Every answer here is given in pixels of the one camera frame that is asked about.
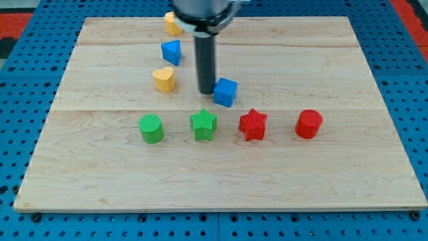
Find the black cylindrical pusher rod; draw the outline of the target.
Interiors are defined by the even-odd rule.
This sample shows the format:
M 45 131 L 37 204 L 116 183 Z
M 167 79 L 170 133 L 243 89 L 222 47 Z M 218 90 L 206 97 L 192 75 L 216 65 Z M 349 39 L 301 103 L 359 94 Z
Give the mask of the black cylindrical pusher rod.
M 212 94 L 215 87 L 215 38 L 194 37 L 199 92 Z

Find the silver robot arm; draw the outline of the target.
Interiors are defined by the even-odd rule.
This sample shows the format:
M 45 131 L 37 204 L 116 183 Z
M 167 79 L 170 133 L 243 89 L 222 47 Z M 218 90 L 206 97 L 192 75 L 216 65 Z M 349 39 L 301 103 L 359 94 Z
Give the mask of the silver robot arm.
M 212 94 L 215 87 L 215 36 L 223 31 L 242 6 L 231 0 L 172 0 L 175 19 L 194 37 L 199 92 Z

